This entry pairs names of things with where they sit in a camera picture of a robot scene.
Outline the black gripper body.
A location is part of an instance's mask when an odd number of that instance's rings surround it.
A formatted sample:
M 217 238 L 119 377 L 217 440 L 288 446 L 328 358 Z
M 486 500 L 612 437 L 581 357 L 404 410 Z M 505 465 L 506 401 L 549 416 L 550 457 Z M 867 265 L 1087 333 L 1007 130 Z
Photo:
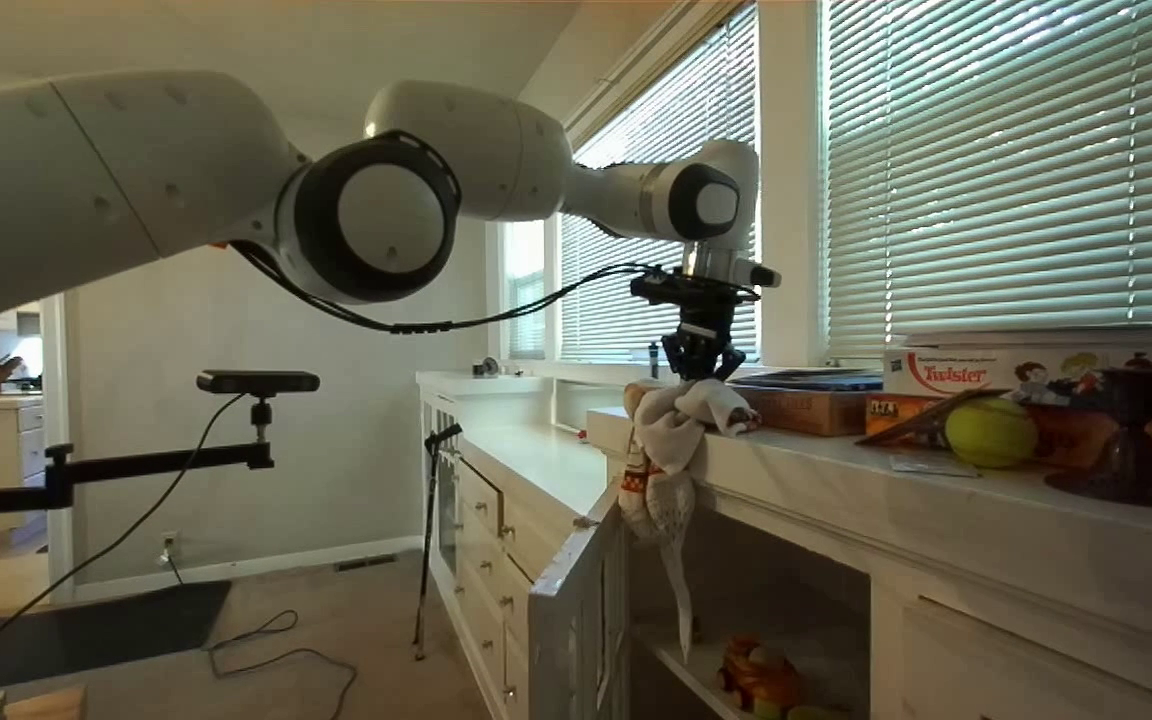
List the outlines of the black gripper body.
M 688 274 L 684 267 L 644 267 L 627 290 L 675 309 L 675 329 L 665 334 L 669 346 L 728 346 L 735 309 L 777 284 L 777 267 L 740 258 L 735 274 L 720 279 Z

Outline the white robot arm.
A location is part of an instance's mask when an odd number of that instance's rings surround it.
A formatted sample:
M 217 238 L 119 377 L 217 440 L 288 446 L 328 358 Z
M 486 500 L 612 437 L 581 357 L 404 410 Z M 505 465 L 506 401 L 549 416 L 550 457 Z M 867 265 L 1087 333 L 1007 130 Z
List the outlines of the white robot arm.
M 560 120 L 474 88 L 398 79 L 362 136 L 302 156 L 224 70 L 78 70 L 0 88 L 0 310 L 200 244 L 229 244 L 293 296 L 355 320 L 427 286 L 457 224 L 581 217 L 675 238 L 632 290 L 670 303 L 669 366 L 740 366 L 730 316 L 779 274 L 749 257 L 759 159 L 707 141 L 684 159 L 587 168 Z

